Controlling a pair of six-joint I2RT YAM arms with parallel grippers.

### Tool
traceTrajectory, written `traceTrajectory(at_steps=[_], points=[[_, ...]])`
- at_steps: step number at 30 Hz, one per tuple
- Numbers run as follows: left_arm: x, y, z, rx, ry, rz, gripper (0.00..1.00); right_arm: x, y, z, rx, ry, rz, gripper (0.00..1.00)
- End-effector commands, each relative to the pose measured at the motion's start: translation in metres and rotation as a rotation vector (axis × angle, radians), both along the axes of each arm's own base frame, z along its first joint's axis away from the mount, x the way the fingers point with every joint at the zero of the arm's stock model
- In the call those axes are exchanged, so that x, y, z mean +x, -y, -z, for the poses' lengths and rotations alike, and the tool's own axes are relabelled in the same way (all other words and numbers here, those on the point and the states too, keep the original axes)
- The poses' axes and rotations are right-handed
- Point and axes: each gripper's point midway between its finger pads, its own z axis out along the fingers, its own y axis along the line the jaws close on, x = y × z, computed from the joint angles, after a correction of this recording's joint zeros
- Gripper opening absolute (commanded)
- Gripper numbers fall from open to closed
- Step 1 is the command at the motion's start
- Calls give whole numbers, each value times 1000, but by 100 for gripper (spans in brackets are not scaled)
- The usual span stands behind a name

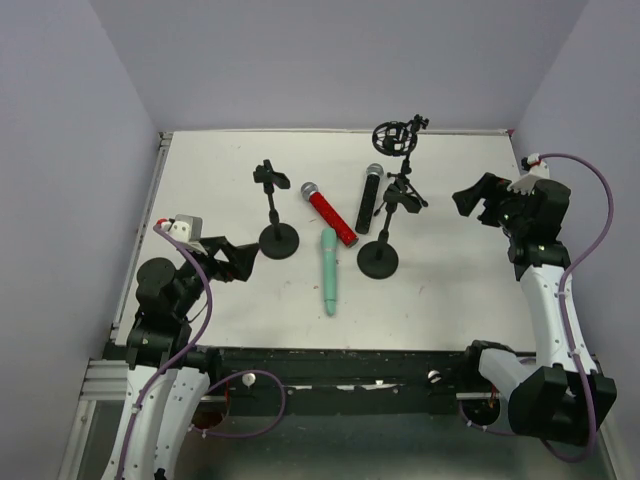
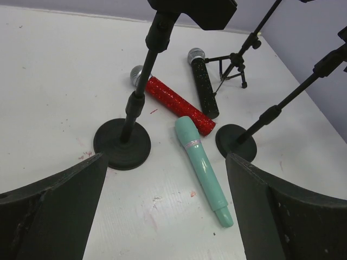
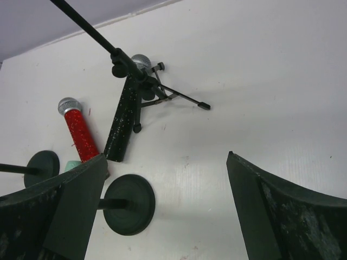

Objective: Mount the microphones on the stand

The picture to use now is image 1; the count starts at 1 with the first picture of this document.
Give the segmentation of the black round-base stand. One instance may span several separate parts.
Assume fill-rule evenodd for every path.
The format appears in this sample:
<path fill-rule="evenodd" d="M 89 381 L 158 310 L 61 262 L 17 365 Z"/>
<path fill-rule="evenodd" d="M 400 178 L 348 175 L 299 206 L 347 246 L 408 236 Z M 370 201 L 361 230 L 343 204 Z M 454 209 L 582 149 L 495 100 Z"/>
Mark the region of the black round-base stand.
<path fill-rule="evenodd" d="M 270 225 L 265 227 L 259 236 L 260 250 L 266 257 L 273 260 L 289 258 L 299 247 L 299 235 L 294 227 L 280 221 L 275 206 L 274 192 L 275 188 L 289 189 L 291 187 L 290 180 L 284 173 L 275 171 L 269 159 L 265 159 L 256 166 L 253 179 L 255 183 L 263 186 L 269 204 Z"/>
<path fill-rule="evenodd" d="M 389 278 L 399 265 L 398 254 L 389 244 L 389 228 L 398 205 L 402 205 L 411 214 L 417 214 L 422 209 L 422 202 L 402 182 L 389 185 L 383 195 L 383 200 L 386 217 L 378 238 L 365 244 L 357 255 L 357 265 L 360 271 L 375 280 Z"/>

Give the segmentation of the mint green toy microphone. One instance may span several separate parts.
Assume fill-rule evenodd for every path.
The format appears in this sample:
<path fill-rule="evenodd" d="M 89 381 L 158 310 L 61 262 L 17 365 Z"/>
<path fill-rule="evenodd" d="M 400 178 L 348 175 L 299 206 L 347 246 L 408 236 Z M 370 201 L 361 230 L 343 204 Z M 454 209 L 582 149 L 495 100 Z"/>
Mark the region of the mint green toy microphone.
<path fill-rule="evenodd" d="M 334 316 L 337 311 L 337 233 L 325 228 L 321 233 L 322 281 L 325 312 Z"/>

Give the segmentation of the red glitter microphone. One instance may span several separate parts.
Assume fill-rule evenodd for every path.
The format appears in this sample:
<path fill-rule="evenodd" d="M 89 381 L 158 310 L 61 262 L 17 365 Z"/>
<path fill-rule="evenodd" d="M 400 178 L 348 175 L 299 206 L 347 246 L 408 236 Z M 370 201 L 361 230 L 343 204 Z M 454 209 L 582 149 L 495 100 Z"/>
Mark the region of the red glitter microphone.
<path fill-rule="evenodd" d="M 309 202 L 327 225 L 335 230 L 337 237 L 346 247 L 351 248 L 358 242 L 357 234 L 326 200 L 315 183 L 305 182 L 300 191 L 303 199 Z"/>

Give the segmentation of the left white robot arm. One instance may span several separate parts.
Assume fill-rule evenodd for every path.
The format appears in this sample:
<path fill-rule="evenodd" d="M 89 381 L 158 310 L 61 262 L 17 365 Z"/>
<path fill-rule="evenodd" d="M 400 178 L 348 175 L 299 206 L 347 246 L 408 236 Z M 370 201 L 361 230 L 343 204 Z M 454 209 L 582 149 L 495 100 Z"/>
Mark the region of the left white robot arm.
<path fill-rule="evenodd" d="M 198 353 L 214 309 L 213 281 L 247 281 L 259 246 L 235 246 L 226 237 L 200 241 L 200 251 L 161 235 L 183 256 L 177 268 L 164 257 L 145 261 L 136 273 L 138 308 L 126 340 L 125 402 L 104 479 L 164 479 L 156 452 L 169 394 L 179 376 L 208 381 L 213 353 Z"/>

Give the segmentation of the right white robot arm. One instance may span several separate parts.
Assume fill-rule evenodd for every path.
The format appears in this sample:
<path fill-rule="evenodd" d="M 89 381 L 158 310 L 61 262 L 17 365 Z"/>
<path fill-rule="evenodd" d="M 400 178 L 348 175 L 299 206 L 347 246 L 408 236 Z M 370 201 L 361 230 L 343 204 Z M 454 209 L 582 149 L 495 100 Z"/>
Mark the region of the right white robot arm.
<path fill-rule="evenodd" d="M 598 371 L 581 335 L 571 291 L 570 256 L 559 241 L 571 191 L 536 177 L 522 190 L 485 173 L 452 198 L 469 216 L 509 239 L 508 258 L 526 297 L 535 338 L 535 363 L 509 347 L 475 341 L 470 364 L 503 396 L 511 430 L 544 441 L 586 446 L 617 398 L 613 379 Z"/>

